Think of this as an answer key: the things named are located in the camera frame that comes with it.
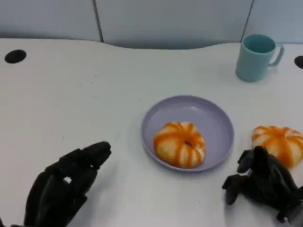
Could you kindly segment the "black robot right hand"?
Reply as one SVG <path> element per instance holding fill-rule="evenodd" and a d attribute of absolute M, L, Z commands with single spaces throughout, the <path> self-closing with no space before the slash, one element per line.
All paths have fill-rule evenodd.
<path fill-rule="evenodd" d="M 264 147 L 256 146 L 244 150 L 237 163 L 237 174 L 228 176 L 222 185 L 226 204 L 232 205 L 241 193 L 276 209 L 280 223 L 303 225 L 303 189 L 275 156 Z"/>

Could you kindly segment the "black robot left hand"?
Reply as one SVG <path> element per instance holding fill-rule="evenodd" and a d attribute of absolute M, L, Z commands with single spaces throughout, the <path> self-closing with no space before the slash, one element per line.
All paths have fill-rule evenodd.
<path fill-rule="evenodd" d="M 65 227 L 82 205 L 100 167 L 111 155 L 107 141 L 76 149 L 36 178 L 27 198 L 26 227 Z"/>

